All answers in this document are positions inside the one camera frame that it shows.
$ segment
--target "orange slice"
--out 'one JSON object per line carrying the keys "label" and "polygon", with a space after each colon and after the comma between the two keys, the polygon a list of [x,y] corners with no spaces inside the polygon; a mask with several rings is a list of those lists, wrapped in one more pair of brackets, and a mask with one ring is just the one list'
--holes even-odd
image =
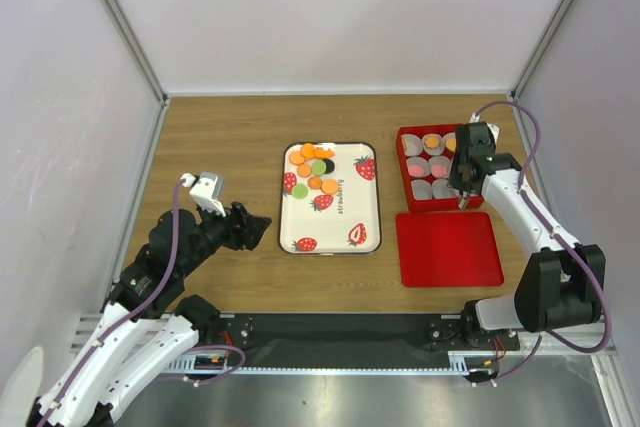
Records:
{"label": "orange slice", "polygon": [[332,150],[324,150],[324,149],[313,149],[313,156],[316,159],[328,159],[329,157],[333,157],[335,154]]}
{"label": "orange slice", "polygon": [[305,158],[300,152],[291,152],[289,155],[289,162],[293,165],[304,164]]}
{"label": "orange slice", "polygon": [[309,188],[318,190],[322,187],[322,179],[320,177],[311,177],[307,181],[307,184],[309,184]]}
{"label": "orange slice", "polygon": [[311,166],[307,164],[298,166],[298,175],[300,177],[309,177],[311,175]]}
{"label": "orange slice", "polygon": [[338,191],[339,188],[340,186],[338,185],[338,182],[333,179],[325,180],[324,182],[322,182],[322,191],[325,194],[333,195]]}
{"label": "orange slice", "polygon": [[313,159],[313,144],[304,144],[302,146],[302,156],[306,159]]}

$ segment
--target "green disc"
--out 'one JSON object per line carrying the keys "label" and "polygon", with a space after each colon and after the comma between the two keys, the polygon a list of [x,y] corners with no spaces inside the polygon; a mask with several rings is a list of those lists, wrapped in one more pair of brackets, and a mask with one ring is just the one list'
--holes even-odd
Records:
{"label": "green disc", "polygon": [[293,187],[291,194],[296,199],[304,199],[309,194],[309,189],[304,184],[296,184]]}
{"label": "green disc", "polygon": [[323,160],[317,160],[311,166],[311,172],[313,175],[322,175],[327,171],[327,164]]}

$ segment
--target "black base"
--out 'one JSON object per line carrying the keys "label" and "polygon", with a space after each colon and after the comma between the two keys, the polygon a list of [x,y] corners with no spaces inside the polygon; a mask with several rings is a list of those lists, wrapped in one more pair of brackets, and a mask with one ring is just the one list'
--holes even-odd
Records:
{"label": "black base", "polygon": [[507,331],[465,335],[464,321],[452,315],[236,314],[222,320],[234,345],[245,350],[247,367],[449,368],[449,351],[493,352],[496,335],[507,350],[520,349]]}

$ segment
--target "black disc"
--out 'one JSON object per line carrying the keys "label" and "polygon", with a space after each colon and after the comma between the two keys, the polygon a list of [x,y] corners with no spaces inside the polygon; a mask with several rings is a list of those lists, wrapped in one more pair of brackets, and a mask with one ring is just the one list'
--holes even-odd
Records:
{"label": "black disc", "polygon": [[327,166],[327,170],[324,172],[325,174],[330,174],[334,170],[336,170],[336,164],[333,163],[333,160],[324,159],[324,163]]}

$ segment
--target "white tray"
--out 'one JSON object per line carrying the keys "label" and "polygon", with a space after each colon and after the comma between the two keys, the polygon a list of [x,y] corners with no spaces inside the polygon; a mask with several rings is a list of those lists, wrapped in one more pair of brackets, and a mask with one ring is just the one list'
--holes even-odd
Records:
{"label": "white tray", "polygon": [[[303,145],[303,142],[293,144],[285,151],[284,174],[293,173],[297,182],[306,184],[308,179],[298,176],[297,166],[289,161],[289,155],[301,150]],[[280,247],[290,254],[369,254],[375,251],[381,241],[377,170],[373,180],[367,180],[354,165],[358,159],[368,157],[373,159],[377,168],[375,150],[364,142],[324,142],[315,143],[314,147],[335,152],[331,158],[335,170],[321,178],[338,181],[340,190],[328,208],[317,211],[312,205],[313,199],[323,192],[309,189],[307,197],[296,199],[284,189],[283,176]],[[316,241],[313,250],[300,251],[296,248],[299,240],[305,238]]]}

